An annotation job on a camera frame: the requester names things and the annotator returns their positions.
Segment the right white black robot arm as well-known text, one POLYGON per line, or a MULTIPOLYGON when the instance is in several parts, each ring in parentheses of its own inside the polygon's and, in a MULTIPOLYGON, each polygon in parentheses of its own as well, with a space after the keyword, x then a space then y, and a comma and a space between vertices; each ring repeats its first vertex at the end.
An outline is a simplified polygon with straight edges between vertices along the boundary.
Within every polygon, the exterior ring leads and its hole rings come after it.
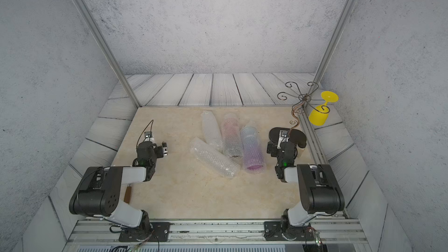
POLYGON ((300 203, 283 212, 280 228, 283 238, 296 240, 312 231, 310 221, 318 216, 332 216, 342 211, 345 199, 328 164, 296 164, 305 143, 270 141, 267 153, 277 159, 275 172, 283 183, 296 183, 300 203))

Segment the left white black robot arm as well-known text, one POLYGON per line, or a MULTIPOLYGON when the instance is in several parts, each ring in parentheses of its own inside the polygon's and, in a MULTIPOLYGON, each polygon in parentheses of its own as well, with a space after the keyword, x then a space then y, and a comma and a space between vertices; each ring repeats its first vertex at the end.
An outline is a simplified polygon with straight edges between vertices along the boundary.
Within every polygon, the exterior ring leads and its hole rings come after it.
POLYGON ((120 199, 123 185, 148 182, 158 159, 168 154, 168 145, 144 141, 136 147, 132 166, 89 167, 81 178, 69 203, 70 213, 103 218, 122 228, 123 241, 144 242, 151 238, 154 227, 148 213, 120 199))

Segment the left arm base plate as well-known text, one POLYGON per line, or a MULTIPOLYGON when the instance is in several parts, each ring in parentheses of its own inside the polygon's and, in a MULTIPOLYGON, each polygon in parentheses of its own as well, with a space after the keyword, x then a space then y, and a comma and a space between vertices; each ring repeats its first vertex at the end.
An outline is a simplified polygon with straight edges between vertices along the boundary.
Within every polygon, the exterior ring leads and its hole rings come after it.
POLYGON ((148 227, 125 228, 119 236, 119 242, 167 242, 170 222, 151 222, 148 227))

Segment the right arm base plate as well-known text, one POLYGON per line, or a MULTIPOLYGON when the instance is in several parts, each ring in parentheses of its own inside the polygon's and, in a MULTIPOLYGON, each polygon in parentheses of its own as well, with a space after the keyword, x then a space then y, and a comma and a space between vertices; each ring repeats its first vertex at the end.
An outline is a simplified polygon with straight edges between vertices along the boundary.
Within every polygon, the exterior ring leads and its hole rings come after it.
POLYGON ((264 238, 266 241, 314 241, 315 236, 311 227, 291 226, 281 220, 264 222, 264 238))

